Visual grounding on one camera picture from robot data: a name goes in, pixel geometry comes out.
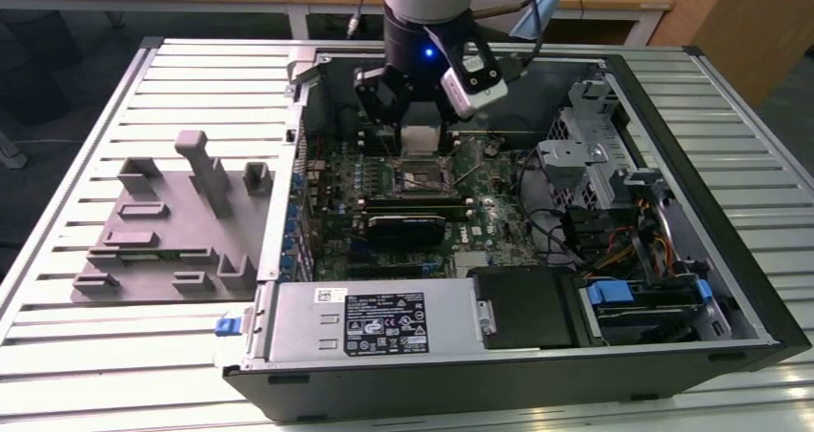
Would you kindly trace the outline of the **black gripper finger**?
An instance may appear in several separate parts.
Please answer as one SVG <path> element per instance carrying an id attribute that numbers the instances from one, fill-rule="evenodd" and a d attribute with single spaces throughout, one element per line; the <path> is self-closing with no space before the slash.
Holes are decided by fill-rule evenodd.
<path id="1" fill-rule="evenodd" d="M 392 66 L 353 71 L 353 91 L 367 119 L 399 129 L 407 110 L 404 75 Z"/>
<path id="2" fill-rule="evenodd" d="M 448 131 L 448 127 L 456 124 L 460 120 L 457 112 L 455 111 L 452 105 L 449 104 L 445 98 L 441 98 L 437 101 L 437 114 L 440 118 L 440 132 L 441 134 L 445 134 Z"/>

